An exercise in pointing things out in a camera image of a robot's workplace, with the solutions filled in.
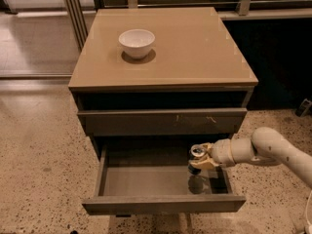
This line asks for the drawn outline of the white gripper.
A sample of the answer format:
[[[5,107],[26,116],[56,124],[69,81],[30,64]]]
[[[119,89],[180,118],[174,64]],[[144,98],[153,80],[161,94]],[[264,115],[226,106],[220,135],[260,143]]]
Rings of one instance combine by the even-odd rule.
[[[223,167],[233,167],[235,165],[233,155],[231,152],[231,140],[221,139],[216,143],[202,143],[200,145],[200,155],[208,155],[211,157],[204,157],[202,159],[190,160],[189,164],[198,170],[213,170],[219,165]]]

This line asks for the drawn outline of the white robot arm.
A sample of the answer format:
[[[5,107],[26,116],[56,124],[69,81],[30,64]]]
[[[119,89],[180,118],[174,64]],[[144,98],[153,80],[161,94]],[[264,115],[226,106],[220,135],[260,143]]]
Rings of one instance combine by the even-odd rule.
[[[188,169],[194,175],[202,170],[234,167],[241,163],[254,166],[283,164],[312,187],[312,157],[271,128],[257,128],[250,138],[226,138],[215,143],[195,144],[189,153]]]

